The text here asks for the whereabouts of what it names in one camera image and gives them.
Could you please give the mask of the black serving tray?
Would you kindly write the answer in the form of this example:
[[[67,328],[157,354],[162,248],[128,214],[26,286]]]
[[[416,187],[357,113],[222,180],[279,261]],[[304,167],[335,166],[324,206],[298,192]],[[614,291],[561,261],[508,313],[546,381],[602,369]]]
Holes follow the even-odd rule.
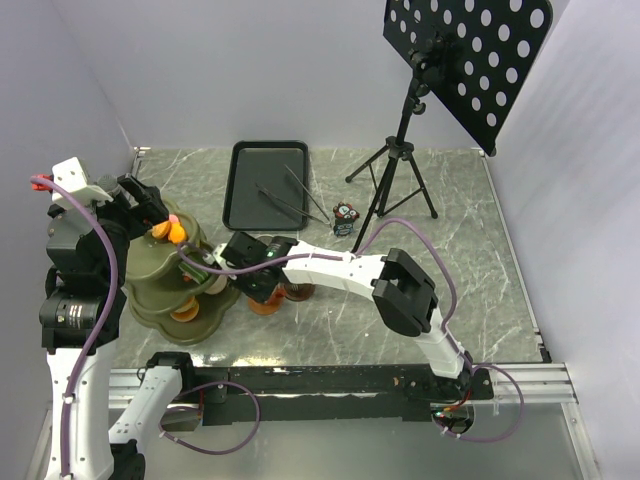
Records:
[[[298,232],[309,223],[310,155],[299,140],[239,141],[232,149],[222,222],[232,231]]]

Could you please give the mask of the dark brown mug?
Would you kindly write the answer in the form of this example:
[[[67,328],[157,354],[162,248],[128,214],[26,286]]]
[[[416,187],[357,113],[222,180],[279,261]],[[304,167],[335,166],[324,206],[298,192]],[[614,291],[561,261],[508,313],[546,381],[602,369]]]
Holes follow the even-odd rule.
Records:
[[[315,286],[313,284],[309,284],[309,283],[303,283],[303,284],[294,284],[294,283],[287,283],[284,285],[284,289],[286,290],[286,292],[300,292],[300,293],[311,293],[315,292]]]

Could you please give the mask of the orange donut back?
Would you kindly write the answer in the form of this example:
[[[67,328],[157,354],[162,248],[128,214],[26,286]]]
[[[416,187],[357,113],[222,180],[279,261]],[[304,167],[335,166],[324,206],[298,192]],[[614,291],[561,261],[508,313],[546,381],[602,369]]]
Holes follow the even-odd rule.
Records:
[[[183,312],[183,311],[187,311],[187,310],[193,308],[196,304],[197,304],[196,298],[194,296],[191,296],[190,298],[188,298],[185,301],[185,303],[182,306],[178,307],[176,309],[176,311],[178,313]]]

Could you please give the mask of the white cream donut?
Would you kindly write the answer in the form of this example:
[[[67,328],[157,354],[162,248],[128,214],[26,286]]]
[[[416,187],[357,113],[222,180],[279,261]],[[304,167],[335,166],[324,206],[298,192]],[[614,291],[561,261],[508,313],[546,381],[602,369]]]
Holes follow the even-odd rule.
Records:
[[[227,286],[227,279],[219,277],[206,291],[208,295],[217,295],[221,293]]]

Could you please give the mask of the green layered cake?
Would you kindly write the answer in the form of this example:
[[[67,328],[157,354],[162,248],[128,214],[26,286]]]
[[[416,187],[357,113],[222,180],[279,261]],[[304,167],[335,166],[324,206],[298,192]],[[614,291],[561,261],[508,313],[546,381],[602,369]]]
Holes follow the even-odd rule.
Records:
[[[210,277],[208,272],[196,268],[185,261],[181,261],[178,264],[178,268],[186,280],[195,282],[198,285],[206,283]]]

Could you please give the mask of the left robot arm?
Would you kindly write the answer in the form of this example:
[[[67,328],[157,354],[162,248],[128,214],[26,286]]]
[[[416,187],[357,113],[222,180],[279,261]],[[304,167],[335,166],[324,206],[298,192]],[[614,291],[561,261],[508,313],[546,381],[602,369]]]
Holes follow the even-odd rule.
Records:
[[[159,352],[115,424],[109,379],[126,296],[130,242],[168,219],[157,188],[130,174],[77,185],[59,175],[33,184],[52,194],[47,254],[53,265],[39,312],[53,407],[49,479],[142,479],[145,452],[169,404],[197,390],[187,353]]]

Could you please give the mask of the orange donut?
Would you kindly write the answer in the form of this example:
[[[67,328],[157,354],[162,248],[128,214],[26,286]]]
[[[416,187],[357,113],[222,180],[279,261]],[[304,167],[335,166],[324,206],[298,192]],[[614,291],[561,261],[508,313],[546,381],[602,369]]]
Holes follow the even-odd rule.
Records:
[[[193,308],[196,304],[197,304],[196,298],[194,296],[191,296],[190,298],[188,298],[185,301],[185,303],[182,306],[178,307],[176,309],[176,311],[178,313],[183,312],[183,311],[187,311],[187,310]]]
[[[199,305],[196,304],[191,308],[181,311],[181,312],[171,312],[170,317],[177,322],[187,323],[193,321],[199,313]]]

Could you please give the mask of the orange coaster front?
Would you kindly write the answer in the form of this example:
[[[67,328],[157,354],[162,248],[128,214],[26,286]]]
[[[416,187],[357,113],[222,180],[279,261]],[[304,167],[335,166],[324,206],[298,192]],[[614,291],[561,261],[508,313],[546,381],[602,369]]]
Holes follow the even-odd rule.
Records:
[[[268,316],[277,312],[281,308],[282,302],[282,299],[276,299],[266,303],[259,303],[253,299],[248,299],[248,306],[253,313],[261,316]]]

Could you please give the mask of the metal tongs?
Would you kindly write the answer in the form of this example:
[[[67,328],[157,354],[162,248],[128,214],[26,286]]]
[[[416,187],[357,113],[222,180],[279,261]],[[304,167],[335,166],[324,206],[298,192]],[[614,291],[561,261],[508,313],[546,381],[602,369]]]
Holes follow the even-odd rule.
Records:
[[[282,181],[283,189],[275,191],[255,182],[258,192],[279,208],[288,210],[301,218],[318,222],[330,227],[332,225],[328,213],[311,195],[303,180],[287,164],[284,165],[286,178]]]

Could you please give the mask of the orange star cookie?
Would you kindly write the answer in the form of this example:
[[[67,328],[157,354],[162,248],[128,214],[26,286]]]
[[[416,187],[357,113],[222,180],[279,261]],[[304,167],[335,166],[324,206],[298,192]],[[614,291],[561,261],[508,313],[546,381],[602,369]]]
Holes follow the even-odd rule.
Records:
[[[168,239],[174,245],[178,245],[188,240],[188,234],[180,223],[172,223],[168,234]]]

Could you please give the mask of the orange round cookie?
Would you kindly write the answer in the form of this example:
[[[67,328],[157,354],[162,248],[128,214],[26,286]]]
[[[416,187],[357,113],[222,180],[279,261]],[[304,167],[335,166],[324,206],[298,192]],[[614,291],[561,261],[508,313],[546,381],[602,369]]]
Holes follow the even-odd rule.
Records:
[[[165,221],[152,227],[151,235],[155,239],[163,239],[167,237],[171,231],[171,222]]]

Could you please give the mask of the orange donut front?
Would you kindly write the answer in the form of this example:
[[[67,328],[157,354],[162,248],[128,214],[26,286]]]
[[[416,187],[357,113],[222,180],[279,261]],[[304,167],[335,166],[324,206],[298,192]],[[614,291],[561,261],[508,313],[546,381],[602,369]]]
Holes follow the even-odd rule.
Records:
[[[170,317],[177,322],[187,323],[193,321],[199,313],[199,305],[196,304],[191,308],[181,311],[181,312],[171,312]]]

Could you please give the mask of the small copper cup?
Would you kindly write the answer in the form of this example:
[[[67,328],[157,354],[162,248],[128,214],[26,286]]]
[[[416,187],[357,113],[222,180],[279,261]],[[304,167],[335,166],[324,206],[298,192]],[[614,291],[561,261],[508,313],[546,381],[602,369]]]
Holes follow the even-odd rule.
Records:
[[[286,299],[286,290],[282,287],[279,287],[271,295],[268,301],[268,304],[274,305],[275,308],[279,308],[285,299]]]

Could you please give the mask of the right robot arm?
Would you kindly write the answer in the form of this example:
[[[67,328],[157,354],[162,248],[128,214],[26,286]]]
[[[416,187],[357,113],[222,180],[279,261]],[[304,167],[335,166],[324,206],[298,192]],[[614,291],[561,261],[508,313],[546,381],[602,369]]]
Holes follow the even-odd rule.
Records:
[[[373,302],[387,329],[414,340],[425,355],[431,401],[494,397],[487,369],[473,370],[471,356],[445,325],[435,282],[401,249],[356,255],[282,236],[265,244],[237,232],[213,257],[231,271],[234,286],[259,303],[284,284],[327,287]]]

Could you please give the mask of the dark brown coaster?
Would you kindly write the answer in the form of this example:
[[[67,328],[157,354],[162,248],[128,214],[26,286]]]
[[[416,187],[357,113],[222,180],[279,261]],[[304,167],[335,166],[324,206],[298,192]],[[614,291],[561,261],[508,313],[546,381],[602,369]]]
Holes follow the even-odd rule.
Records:
[[[313,296],[313,292],[311,292],[311,293],[309,293],[309,292],[307,292],[307,293],[305,293],[305,292],[303,292],[303,293],[300,293],[300,292],[293,292],[293,293],[286,292],[285,293],[285,298],[287,300],[289,300],[289,301],[292,301],[292,302],[304,302],[304,301],[309,300],[312,296]]]

